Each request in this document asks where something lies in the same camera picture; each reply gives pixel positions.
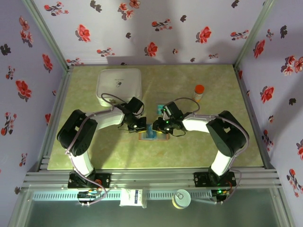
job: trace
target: floral wallpaper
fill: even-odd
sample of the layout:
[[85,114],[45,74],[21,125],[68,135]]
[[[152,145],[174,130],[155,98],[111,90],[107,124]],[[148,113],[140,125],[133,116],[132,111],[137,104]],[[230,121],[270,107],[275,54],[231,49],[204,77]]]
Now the floral wallpaper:
[[129,65],[235,63],[264,0],[34,2],[67,64]]
[[277,0],[240,63],[272,165],[296,226],[303,223],[303,37],[296,0]]
[[23,3],[6,1],[2,8],[0,226],[5,227],[26,172],[37,162],[63,69]]

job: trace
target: can lid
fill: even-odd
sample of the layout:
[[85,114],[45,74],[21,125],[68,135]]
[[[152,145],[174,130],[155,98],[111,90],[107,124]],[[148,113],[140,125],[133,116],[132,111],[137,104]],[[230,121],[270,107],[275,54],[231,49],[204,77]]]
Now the can lid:
[[204,86],[201,85],[201,84],[196,85],[196,87],[195,87],[195,92],[196,92],[197,94],[202,94],[202,93],[204,92]]
[[187,207],[190,204],[191,198],[188,191],[180,189],[174,195],[174,201],[179,207]]

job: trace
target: orange bottle cap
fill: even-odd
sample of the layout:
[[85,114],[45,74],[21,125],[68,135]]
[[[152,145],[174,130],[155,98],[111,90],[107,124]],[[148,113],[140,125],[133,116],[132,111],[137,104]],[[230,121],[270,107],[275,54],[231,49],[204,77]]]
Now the orange bottle cap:
[[204,92],[204,86],[201,85],[201,84],[198,84],[196,87],[195,87],[195,92],[197,94],[202,94]]

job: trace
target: small bottle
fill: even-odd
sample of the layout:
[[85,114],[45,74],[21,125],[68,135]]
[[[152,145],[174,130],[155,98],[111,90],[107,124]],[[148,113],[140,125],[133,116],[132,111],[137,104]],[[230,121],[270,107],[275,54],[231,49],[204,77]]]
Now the small bottle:
[[201,84],[198,84],[196,87],[195,87],[195,92],[194,92],[194,97],[193,99],[196,101],[196,102],[199,102],[202,98],[202,95],[203,95],[203,92],[204,92],[204,86],[201,85]]

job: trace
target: white plastic box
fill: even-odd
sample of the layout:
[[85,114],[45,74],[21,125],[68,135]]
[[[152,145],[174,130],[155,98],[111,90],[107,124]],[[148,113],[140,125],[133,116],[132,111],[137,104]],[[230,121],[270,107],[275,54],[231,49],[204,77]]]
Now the white plastic box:
[[[103,70],[98,76],[96,95],[101,106],[110,106],[101,98],[102,93],[115,95],[126,102],[133,97],[142,100],[141,72],[139,69]],[[114,97],[104,95],[113,104],[122,102]]]

